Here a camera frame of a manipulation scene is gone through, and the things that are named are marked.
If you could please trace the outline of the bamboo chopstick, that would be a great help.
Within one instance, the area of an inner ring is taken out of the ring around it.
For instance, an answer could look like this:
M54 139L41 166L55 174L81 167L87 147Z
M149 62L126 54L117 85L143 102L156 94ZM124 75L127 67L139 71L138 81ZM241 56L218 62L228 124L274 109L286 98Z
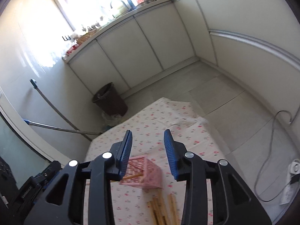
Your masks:
M152 217L154 225L159 225L159 222L158 222L158 219L157 219L154 207L153 207L153 201L149 201L149 205L148 206L149 206L150 211L151 211L151 217Z
M134 174L134 175L125 176L125 177L123 177L122 181L128 180L128 179L133 179L133 178L140 177L140 176L143 176L143 173L138 173L138 174Z
M154 213L157 219L157 224L159 225L164 225L165 220L163 218L162 212L159 207L158 199L156 197L153 198L153 208L154 208Z
M168 217L168 212L166 209L165 201L163 199L162 189L158 189L158 204L161 210L162 218L164 220L164 224L171 225L170 219Z
M170 212L171 212L171 220L172 224L178 225L178 219L177 219L177 208L176 208L176 199L175 196L172 194L168 195L168 203L170 207Z

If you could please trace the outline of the pink perforated utensil holder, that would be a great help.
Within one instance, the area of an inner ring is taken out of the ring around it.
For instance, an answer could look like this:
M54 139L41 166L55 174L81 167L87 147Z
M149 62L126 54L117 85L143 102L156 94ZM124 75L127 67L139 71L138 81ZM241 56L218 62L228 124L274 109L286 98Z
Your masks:
M162 170L147 155L129 158L125 176L138 173L143 173L143 176L120 181L119 184L141 189L162 188Z

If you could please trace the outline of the black plug adapter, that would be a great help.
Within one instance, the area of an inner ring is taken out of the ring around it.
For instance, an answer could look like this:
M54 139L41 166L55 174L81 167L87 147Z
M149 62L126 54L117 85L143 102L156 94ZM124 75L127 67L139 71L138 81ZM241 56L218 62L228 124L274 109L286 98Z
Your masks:
M293 175L293 176L290 178L289 184L294 184L294 183L296 183L296 182L299 182L299 180L300 180L300 174Z

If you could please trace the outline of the white power strip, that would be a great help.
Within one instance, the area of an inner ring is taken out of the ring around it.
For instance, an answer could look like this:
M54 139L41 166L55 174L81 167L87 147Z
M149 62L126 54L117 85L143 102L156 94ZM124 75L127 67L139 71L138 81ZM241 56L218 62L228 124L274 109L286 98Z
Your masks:
M292 178L297 174L299 174L299 159L293 160L288 166L286 177L287 186L283 190L280 205L286 205L292 200L296 191L296 181L292 181Z

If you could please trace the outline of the leaning metal pole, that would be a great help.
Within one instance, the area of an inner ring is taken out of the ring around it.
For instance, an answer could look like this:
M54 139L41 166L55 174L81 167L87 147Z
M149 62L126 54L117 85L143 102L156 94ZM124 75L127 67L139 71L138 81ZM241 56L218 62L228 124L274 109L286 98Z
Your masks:
M40 128L46 128L49 130L60 131L60 132L67 132L67 133L74 133L74 134L81 134L81 135L93 135L93 136L99 136L100 134L102 134L102 132L90 132L90 131L82 131L82 130L62 128L62 127L55 127L52 125L42 124L42 123L27 120L27 119L24 119L23 121L27 125L40 127Z

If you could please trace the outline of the dark brown trash bin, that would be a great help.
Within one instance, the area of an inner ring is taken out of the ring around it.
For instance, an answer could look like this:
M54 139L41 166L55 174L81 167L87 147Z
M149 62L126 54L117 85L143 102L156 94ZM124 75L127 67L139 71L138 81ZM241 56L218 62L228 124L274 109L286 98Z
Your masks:
M109 116L124 116L128 106L121 98L112 82L104 85L93 96L92 102L100 107Z

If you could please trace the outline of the cherry print tablecloth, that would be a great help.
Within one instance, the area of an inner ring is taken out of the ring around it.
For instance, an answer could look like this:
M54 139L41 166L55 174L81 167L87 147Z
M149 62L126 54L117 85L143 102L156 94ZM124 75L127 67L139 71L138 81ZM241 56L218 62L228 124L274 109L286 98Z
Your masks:
M216 162L225 158L218 146L222 142L221 137L206 119L193 110L191 103L161 98L94 139L85 161L92 161L108 151L113 143L123 139L126 130L130 130L133 134L131 156L147 155L161 168L165 204L168 204L168 195L173 194L177 213L182 216L186 183L176 182L170 172L163 142L166 129L171 131L174 140L184 143L188 151L204 160ZM148 203L157 195L155 190L143 190L117 182L112 183L111 189L116 224L153 224Z

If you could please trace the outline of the woven basket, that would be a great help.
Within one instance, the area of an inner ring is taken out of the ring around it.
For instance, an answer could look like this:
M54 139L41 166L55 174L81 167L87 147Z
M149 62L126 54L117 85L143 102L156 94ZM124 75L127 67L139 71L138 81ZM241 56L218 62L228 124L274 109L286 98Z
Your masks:
M86 40L88 40L91 36L93 36L98 30L94 29L92 31L89 31L85 34L83 34L82 36L80 36L78 39L76 39L76 43L78 45L81 45L83 42L85 42Z

